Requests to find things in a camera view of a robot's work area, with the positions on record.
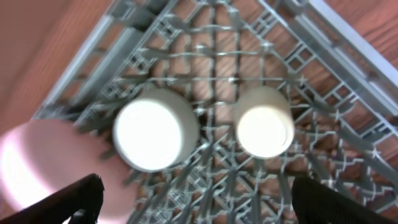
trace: dishwasher rack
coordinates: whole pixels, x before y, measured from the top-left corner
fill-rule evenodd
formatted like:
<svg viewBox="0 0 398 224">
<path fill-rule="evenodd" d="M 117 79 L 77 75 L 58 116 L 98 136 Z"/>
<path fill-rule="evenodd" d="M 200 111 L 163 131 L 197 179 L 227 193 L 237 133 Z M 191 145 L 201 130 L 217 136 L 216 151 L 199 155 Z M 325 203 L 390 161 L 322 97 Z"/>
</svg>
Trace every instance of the dishwasher rack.
<svg viewBox="0 0 398 224">
<path fill-rule="evenodd" d="M 35 114 L 102 136 L 143 91 L 170 88 L 192 102 L 201 122 L 195 152 L 161 173 L 131 171 L 124 184 L 141 183 L 141 197 L 128 223 L 293 223 L 290 186 L 300 175 L 377 213 L 396 208 L 398 172 L 378 146 L 398 137 L 387 119 L 398 115 L 398 71 L 322 0 L 253 3 L 115 1 Z M 118 38 L 101 49 L 114 26 Z M 318 68 L 330 74 L 327 88 L 306 75 Z M 260 85 L 285 94 L 296 124 L 289 150 L 265 161 L 239 148 L 230 115 L 239 93 Z M 349 119 L 358 105 L 370 114 L 360 126 Z M 116 150 L 100 159 L 111 156 Z"/>
</svg>

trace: cup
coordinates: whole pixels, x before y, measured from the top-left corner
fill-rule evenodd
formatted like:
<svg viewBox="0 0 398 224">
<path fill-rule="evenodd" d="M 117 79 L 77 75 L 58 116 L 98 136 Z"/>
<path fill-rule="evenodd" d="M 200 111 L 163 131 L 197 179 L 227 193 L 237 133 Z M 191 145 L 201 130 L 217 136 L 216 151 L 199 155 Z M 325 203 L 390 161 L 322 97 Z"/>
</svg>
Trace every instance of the cup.
<svg viewBox="0 0 398 224">
<path fill-rule="evenodd" d="M 73 123 L 44 119 L 14 128 L 0 143 L 0 194 L 14 211 L 95 173 L 105 187 L 98 223 L 127 222 L 137 185 L 123 185 L 131 168 L 119 156 L 99 159 L 110 147 L 102 139 L 79 134 Z"/>
<path fill-rule="evenodd" d="M 289 102 L 278 90 L 268 86 L 242 94 L 234 107 L 234 126 L 238 143 L 258 158 L 282 154 L 294 138 Z"/>
<path fill-rule="evenodd" d="M 166 89 L 156 89 L 128 103 L 116 117 L 113 140 L 133 168 L 155 172 L 189 158 L 200 125 L 189 102 Z"/>
</svg>

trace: white circular base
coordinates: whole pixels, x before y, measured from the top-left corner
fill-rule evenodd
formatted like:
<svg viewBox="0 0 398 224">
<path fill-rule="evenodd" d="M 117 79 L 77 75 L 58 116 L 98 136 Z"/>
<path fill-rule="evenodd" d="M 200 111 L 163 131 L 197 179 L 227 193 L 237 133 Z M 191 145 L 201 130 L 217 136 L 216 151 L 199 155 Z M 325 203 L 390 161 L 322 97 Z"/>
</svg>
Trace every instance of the white circular base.
<svg viewBox="0 0 398 224">
<path fill-rule="evenodd" d="M 137 100 L 125 106 L 114 125 L 114 138 L 122 156 L 142 170 L 171 166 L 182 150 L 182 127 L 162 103 Z"/>
<path fill-rule="evenodd" d="M 236 129 L 242 147 L 253 156 L 261 158 L 282 154 L 294 138 L 291 119 L 277 109 L 266 106 L 245 112 Z"/>
</svg>

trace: pink cup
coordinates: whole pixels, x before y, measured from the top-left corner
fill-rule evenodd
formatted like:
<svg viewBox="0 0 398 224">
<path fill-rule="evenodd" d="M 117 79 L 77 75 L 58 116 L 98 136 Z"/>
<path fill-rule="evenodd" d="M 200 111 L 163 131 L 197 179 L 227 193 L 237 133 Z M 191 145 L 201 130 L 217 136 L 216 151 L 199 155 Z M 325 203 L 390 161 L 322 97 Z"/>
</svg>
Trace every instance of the pink cup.
<svg viewBox="0 0 398 224">
<path fill-rule="evenodd" d="M 123 186 L 130 168 L 119 156 L 99 160 L 109 149 L 101 139 L 78 134 L 71 123 L 33 120 L 8 132 L 0 144 L 0 193 L 15 211 L 95 173 L 105 186 L 98 223 L 126 223 L 137 185 Z"/>
</svg>

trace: black object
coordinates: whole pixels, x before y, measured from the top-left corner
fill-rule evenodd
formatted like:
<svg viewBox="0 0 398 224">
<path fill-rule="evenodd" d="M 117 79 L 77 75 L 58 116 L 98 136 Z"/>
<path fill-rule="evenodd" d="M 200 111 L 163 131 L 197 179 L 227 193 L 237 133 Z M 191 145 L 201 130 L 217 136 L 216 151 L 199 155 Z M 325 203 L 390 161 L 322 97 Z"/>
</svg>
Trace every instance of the black object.
<svg viewBox="0 0 398 224">
<path fill-rule="evenodd" d="M 94 224 L 104 200 L 104 185 L 96 174 L 90 174 L 74 184 L 54 193 L 19 213 L 0 221 L 0 224 Z"/>
<path fill-rule="evenodd" d="M 300 224 L 395 223 L 309 177 L 297 177 L 292 204 Z"/>
</svg>

